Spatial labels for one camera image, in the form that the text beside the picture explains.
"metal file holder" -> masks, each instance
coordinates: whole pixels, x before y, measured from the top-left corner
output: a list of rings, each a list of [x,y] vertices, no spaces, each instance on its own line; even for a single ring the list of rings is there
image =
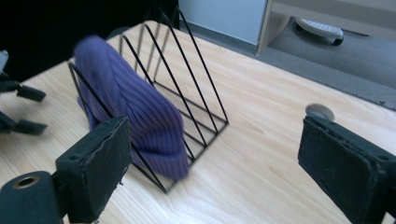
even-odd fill
[[[204,74],[205,80],[202,80],[202,76],[200,76],[200,78],[197,78],[197,76],[195,75],[196,71],[194,71],[194,69],[196,69],[196,66],[191,66],[185,50],[183,50],[180,41],[177,39],[177,34],[174,30],[173,24],[174,21],[178,18],[181,18],[181,21],[184,23],[188,35],[191,38],[191,42],[189,44],[193,46],[193,48],[196,50],[195,57],[199,59],[198,61],[201,64],[198,70],[200,70],[200,74]],[[166,34],[162,46],[160,47],[158,36],[161,27],[166,28]],[[150,41],[150,46],[148,49],[145,49],[147,46],[143,46],[142,44],[145,40],[143,38],[144,34],[149,35],[148,39]],[[187,68],[188,72],[183,73],[182,78],[183,80],[187,77],[190,78],[190,81],[193,83],[192,86],[194,86],[196,91],[194,95],[191,95],[191,90],[188,90],[187,95],[189,96],[186,96],[186,90],[180,88],[180,85],[178,84],[178,77],[180,76],[177,77],[175,73],[172,72],[173,65],[170,64],[169,61],[166,59],[166,54],[164,53],[164,50],[169,42],[170,35],[171,38],[173,38],[172,40],[175,41],[175,44],[180,53],[179,57],[181,57],[183,62],[178,62],[177,67],[180,67],[180,65],[183,64],[184,67]],[[214,85],[213,79],[210,76],[209,71],[206,67],[204,57],[202,56],[201,51],[199,50],[198,45],[195,42],[194,36],[192,35],[192,32],[188,24],[186,23],[182,12],[177,7],[172,19],[169,20],[166,14],[161,11],[161,17],[158,21],[155,33],[151,31],[151,28],[146,22],[143,22],[140,27],[136,48],[134,48],[133,44],[130,41],[130,38],[126,35],[126,33],[120,34],[118,44],[119,54],[123,56],[123,54],[126,54],[125,49],[129,49],[133,54],[132,58],[134,59],[134,62],[128,62],[128,60],[127,62],[132,67],[134,67],[134,70],[136,72],[137,69],[140,68],[141,72],[144,74],[144,79],[177,107],[185,123],[184,144],[187,150],[189,166],[192,167],[192,165],[195,164],[195,162],[203,155],[203,153],[216,140],[216,138],[222,133],[222,131],[224,131],[229,121],[222,102],[219,98],[218,91]],[[79,97],[81,97],[81,94],[78,88],[76,75],[88,87],[90,92],[93,94],[93,96],[102,106],[102,108],[107,112],[109,117],[113,118],[109,110],[102,103],[100,98],[93,91],[89,83],[85,80],[80,71],[75,67],[73,62],[69,61],[68,64],[70,73],[78,90]],[[149,71],[151,67],[155,67],[154,72]],[[210,83],[210,90],[206,88],[205,91],[202,91],[200,84],[202,84],[203,81]],[[178,181],[155,174],[149,167],[149,164],[146,162],[144,157],[140,154],[139,150],[134,147],[134,143],[131,144],[132,150],[134,150],[137,156],[142,160],[142,162],[145,163],[147,169],[136,165],[135,167],[149,181],[151,181],[160,190],[167,194]]]

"triangular wire organizer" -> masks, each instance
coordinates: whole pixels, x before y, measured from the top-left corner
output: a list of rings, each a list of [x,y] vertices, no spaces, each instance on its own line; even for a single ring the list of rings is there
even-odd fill
[[[136,72],[138,69],[140,69],[144,74],[143,78],[177,107],[185,124],[184,144],[188,154],[189,166],[191,167],[216,140],[216,138],[224,131],[226,126],[229,124],[229,121],[219,98],[218,91],[214,85],[213,79],[206,67],[205,60],[182,12],[177,7],[172,17],[172,21],[168,19],[163,11],[161,11],[161,15],[162,16],[159,22],[145,21],[141,23],[137,36],[128,36],[128,31],[126,31],[125,33],[120,34],[119,39],[114,37],[109,42],[113,41],[114,43],[114,41],[118,41],[116,44],[118,44],[119,54],[122,57],[124,57],[123,54],[126,55],[128,53],[125,51],[129,49],[129,53],[132,53],[130,56],[132,57],[129,57],[128,59],[124,57],[124,59],[134,68]],[[188,42],[187,46],[193,50],[190,50],[188,54],[191,55],[192,51],[196,52],[196,54],[194,53],[194,57],[196,59],[194,61],[194,65],[191,65],[190,61],[188,60],[187,53],[182,47],[183,44],[181,44],[178,40],[177,32],[174,30],[173,21],[178,20],[178,18],[181,18],[181,21],[183,21],[187,29],[188,36],[191,39],[191,42]],[[156,25],[155,33],[153,33],[150,28],[153,26],[153,23]],[[163,42],[162,46],[160,47],[159,35],[161,30],[165,31],[165,35],[162,35],[163,38],[160,38]],[[169,36],[173,37],[171,40],[174,41],[174,45],[171,45],[171,47],[177,47],[177,51],[179,53],[178,56],[172,56],[173,60],[167,60],[164,51],[165,47],[169,45]],[[137,43],[137,48],[134,48],[130,38],[133,38],[134,41],[136,40],[135,42]],[[78,96],[80,97],[84,106],[84,110],[84,100],[81,98],[76,76],[90,90],[101,107],[107,112],[107,115],[110,118],[113,118],[109,110],[91,88],[88,81],[76,68],[73,62],[69,61],[68,64],[70,73],[78,90]],[[187,69],[187,71],[181,72],[181,65],[184,65],[184,70]],[[172,71],[175,66],[177,67],[177,75]],[[149,69],[151,67],[154,67],[155,71],[150,73]],[[194,70],[199,71],[199,76],[196,76]],[[186,85],[186,80],[190,78],[191,87],[194,90],[192,91],[191,89],[181,88],[179,85],[180,81],[178,81],[179,78],[183,79],[183,87]],[[204,91],[201,87],[203,82],[205,83]],[[147,168],[141,168],[137,165],[134,166],[160,190],[162,190],[164,193],[168,193],[178,181],[155,174],[149,167],[144,157],[140,154],[139,150],[134,147],[133,143],[131,144],[132,150],[136,152],[139,159],[145,163]]]

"wooden table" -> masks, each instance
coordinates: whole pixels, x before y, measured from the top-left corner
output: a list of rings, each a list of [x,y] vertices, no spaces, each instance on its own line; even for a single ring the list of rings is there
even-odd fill
[[[136,27],[126,35],[136,36],[138,31]],[[177,36],[191,56],[187,36],[181,32]],[[396,113],[196,40],[230,125],[168,195],[131,166],[100,223],[348,223],[298,164],[304,109],[312,103],[326,105],[337,123],[393,154]],[[117,46],[118,41],[115,37],[109,42]],[[174,59],[169,60],[174,72],[183,76],[175,44],[170,42],[166,52]],[[126,51],[123,55],[131,56]],[[192,66],[200,67],[197,64],[192,61]],[[54,161],[89,131],[66,63],[25,84],[44,91],[48,95],[44,102],[3,94],[0,110],[15,120],[49,127],[40,136],[0,135],[0,186],[33,171],[53,173]],[[190,84],[182,88],[192,90]]]

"knit hat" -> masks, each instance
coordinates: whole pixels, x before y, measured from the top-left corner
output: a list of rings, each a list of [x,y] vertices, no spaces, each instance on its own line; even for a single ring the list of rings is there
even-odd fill
[[[74,49],[76,67],[87,79],[113,117],[128,116],[131,142],[149,167],[160,175],[179,180],[188,174],[183,141],[183,120],[173,104],[99,36],[88,36]],[[110,119],[88,88],[78,87],[86,104],[90,128]],[[132,152],[133,164],[146,168]]]

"black wire rack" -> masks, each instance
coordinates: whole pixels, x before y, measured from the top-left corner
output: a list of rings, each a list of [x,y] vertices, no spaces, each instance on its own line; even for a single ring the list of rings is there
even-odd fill
[[[119,34],[119,38],[114,36],[108,42],[116,45],[113,47],[118,48],[119,54],[136,73],[141,74],[178,109],[184,122],[184,144],[189,166],[192,167],[224,131],[229,121],[204,57],[181,10],[177,7],[171,19],[162,10],[159,11],[161,17],[158,21],[144,21],[134,27],[140,29],[139,32],[129,35],[130,32],[125,31]],[[190,37],[188,42],[185,38],[177,38],[178,31],[174,28],[177,20],[184,23]],[[166,48],[177,50],[166,51]],[[81,94],[77,77],[87,86],[108,116],[113,118],[73,62],[69,61],[68,64],[79,97]],[[155,174],[134,147],[134,143],[132,149],[147,168],[135,167],[165,194],[170,192],[178,181]]]

